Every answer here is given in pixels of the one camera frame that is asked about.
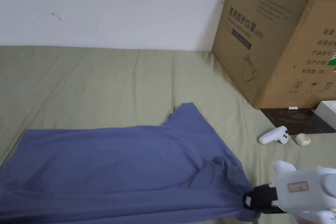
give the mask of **box label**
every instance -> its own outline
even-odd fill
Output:
[[[290,193],[309,191],[309,186],[306,181],[287,184],[287,187]]]

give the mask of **blue fabric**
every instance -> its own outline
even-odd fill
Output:
[[[256,219],[240,161],[193,103],[161,126],[27,130],[0,169],[0,222]]]

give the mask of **sticker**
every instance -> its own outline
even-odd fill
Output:
[[[249,196],[246,196],[245,204],[248,205],[249,207],[251,206],[251,198]]]
[[[336,53],[331,58],[331,60],[328,62],[328,66],[336,66]]]
[[[304,192],[309,190],[308,183],[306,181],[287,184],[287,187],[290,193]]]

